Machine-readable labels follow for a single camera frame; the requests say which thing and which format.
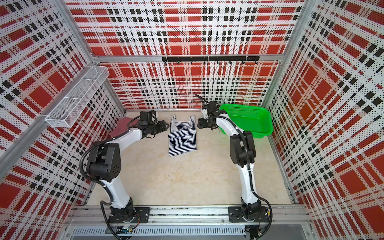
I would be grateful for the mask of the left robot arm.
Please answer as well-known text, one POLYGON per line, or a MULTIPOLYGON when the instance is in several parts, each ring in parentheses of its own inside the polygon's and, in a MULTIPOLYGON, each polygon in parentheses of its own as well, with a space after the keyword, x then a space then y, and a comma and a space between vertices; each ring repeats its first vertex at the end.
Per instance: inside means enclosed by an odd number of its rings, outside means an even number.
POLYGON ((92 143, 82 155, 79 162, 81 175, 100 185, 109 197, 109 202, 101 201, 103 213, 103 206, 108 206, 111 210, 106 220, 108 224, 139 222, 141 217, 119 177, 122 170, 121 152, 144 138, 154 138, 169 127, 166 121, 158 120, 156 111, 140 112, 127 123, 121 134, 92 143))

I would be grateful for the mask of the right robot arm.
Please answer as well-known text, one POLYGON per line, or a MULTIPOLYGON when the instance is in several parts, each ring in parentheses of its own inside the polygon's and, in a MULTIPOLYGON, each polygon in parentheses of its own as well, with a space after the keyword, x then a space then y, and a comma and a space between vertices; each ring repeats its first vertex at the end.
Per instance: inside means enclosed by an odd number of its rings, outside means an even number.
POLYGON ((230 157, 237 166, 241 180, 241 210, 240 217, 246 222, 256 220, 267 220, 272 223, 273 211, 270 203, 260 197, 256 191, 254 178, 254 163, 256 149, 254 137, 250 131, 242 130, 233 120, 230 119, 226 111, 221 110, 215 101, 208 101, 196 95, 202 103, 203 118, 198 119, 199 129, 222 129, 230 141, 230 157))

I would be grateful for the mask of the striped tank top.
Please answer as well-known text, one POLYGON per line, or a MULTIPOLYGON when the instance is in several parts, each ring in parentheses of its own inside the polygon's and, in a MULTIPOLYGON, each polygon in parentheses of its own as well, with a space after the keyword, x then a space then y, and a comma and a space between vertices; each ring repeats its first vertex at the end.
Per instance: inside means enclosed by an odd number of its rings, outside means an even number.
POLYGON ((174 157, 197 150, 196 117, 190 116, 188 121, 177 121, 171 118, 169 137, 169 156, 174 157))

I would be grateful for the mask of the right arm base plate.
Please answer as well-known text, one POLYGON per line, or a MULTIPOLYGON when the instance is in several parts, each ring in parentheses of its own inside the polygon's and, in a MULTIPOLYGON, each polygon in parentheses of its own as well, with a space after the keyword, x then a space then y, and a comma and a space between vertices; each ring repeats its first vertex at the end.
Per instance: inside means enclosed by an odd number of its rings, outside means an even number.
POLYGON ((259 211, 250 213, 244 206, 228 207, 231 223, 268 223, 270 220, 268 209, 261 207, 259 211))

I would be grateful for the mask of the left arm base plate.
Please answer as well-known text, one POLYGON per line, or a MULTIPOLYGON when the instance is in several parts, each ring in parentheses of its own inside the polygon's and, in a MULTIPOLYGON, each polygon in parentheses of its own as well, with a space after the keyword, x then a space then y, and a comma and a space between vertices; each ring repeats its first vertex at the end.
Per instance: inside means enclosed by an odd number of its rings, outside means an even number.
POLYGON ((149 207, 134 207, 130 213, 125 210, 112 208, 108 222, 111 224, 137 224, 138 222, 147 223, 150 216, 149 207))

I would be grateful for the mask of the maroon tank top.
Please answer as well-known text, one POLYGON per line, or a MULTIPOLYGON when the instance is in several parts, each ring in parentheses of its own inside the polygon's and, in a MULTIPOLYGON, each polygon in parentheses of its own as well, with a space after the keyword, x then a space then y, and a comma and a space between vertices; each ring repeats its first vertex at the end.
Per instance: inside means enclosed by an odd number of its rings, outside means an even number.
POLYGON ((121 118, 117 126, 109 133, 110 137, 114 138, 118 135, 124 133, 127 130, 127 124, 132 120, 132 118, 129 117, 123 117, 121 118))

